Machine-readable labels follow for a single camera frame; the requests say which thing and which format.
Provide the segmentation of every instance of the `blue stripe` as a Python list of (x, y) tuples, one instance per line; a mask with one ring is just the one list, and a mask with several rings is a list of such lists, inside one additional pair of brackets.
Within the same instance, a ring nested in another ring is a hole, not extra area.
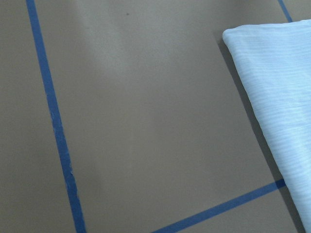
[(286, 6), (285, 6), (283, 0), (278, 0), (278, 3), (280, 4), (280, 6), (281, 6), (281, 8), (282, 8), (282, 10), (284, 12), (285, 17), (287, 18), (287, 21), (289, 23), (291, 23), (293, 21), (292, 17), (290, 15), (290, 13), (288, 13), (288, 10), (286, 9)]
[(78, 198), (77, 185), (71, 169), (69, 151), (63, 131), (62, 120), (57, 105), (56, 94), (54, 91), (48, 59), (44, 48), (39, 19), (35, 8), (35, 1), (26, 0), (26, 4), (28, 8), (31, 28), (33, 30), (35, 48), (37, 51), (42, 80), (44, 84), (45, 93), (47, 96), (59, 158), (61, 161), (63, 175), (66, 182), (67, 194), (69, 197), (74, 225), (77, 233), (86, 233), (82, 208)]
[(271, 193), (279, 188), (286, 186), (283, 179), (276, 181), (274, 183), (268, 184), (264, 187), (258, 188), (252, 192), (246, 193), (242, 196), (234, 198), (230, 201), (227, 201), (223, 204), (212, 207), (208, 210), (200, 212), (196, 215), (185, 218), (179, 222), (173, 223), (167, 227), (161, 228), (153, 233), (175, 233), (181, 231), (187, 227), (193, 226), (197, 223), (205, 221), (209, 218), (212, 218), (216, 215), (222, 214), (228, 210), (231, 210), (237, 206), (243, 205), (251, 200), (264, 196), (268, 193)]

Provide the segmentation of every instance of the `diagonal blue line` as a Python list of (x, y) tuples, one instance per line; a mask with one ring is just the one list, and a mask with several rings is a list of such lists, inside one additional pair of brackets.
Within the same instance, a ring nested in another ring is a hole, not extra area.
[(283, 11), (285, 17), (287, 18), (287, 21), (288, 21), (289, 23), (291, 23), (291, 22), (293, 21), (293, 20), (292, 20), (292, 17), (291, 17), (291, 15), (290, 15), (290, 13), (288, 12), (288, 10), (287, 10), (287, 8), (286, 8), (286, 6), (285, 6), (283, 0), (278, 0), (278, 3), (280, 4), (280, 6), (281, 6), (281, 8), (282, 8), (282, 11)]
[(283, 179), (278, 180), (274, 183), (270, 183), (264, 187), (258, 188), (254, 191), (251, 191), (251, 192), (246, 193), (242, 196), (234, 198), (234, 199), (227, 201), (223, 204), (217, 205), (217, 206), (212, 207), (208, 210), (200, 212), (196, 215), (185, 218), (179, 222), (173, 223), (167, 227), (161, 228), (161, 229), (159, 229), (153, 233), (175, 233), (175, 232), (181, 231), (187, 227), (191, 227), (197, 223), (205, 221), (205, 220), (212, 218), (216, 215), (222, 214), (223, 212), (226, 212), (226, 211), (231, 210), (235, 207), (243, 205), (243, 204), (245, 204), (251, 200), (254, 200), (256, 198), (264, 196), (264, 195), (271, 193), (277, 189), (280, 189), (284, 186), (286, 186), (284, 180)]
[(69, 151), (66, 143), (66, 138), (63, 131), (62, 120), (60, 117), (56, 94), (52, 82), (51, 72), (47, 55), (45, 52), (44, 42), (41, 34), (38, 15), (35, 8), (34, 0), (26, 0), (31, 28), (33, 31), (35, 48), (39, 60), (42, 80), (45, 93), (47, 96), (48, 106), (52, 119), (54, 135), (56, 139), (59, 158), (62, 165), (63, 175), (66, 182), (67, 194), (70, 202), (71, 212), (74, 220), (74, 225), (77, 233), (86, 233), (86, 227), (83, 219), (82, 208), (78, 198), (77, 185), (72, 173)]

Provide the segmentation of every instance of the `light blue fabric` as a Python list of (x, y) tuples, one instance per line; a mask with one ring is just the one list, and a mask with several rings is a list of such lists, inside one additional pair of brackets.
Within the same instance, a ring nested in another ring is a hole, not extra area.
[(311, 20), (223, 34), (273, 157), (311, 233)]

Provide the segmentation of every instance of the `folded cloth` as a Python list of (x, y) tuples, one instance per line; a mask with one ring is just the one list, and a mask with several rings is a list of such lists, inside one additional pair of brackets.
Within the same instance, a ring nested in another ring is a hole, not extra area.
[(239, 26), (223, 39), (311, 233), (311, 20)]

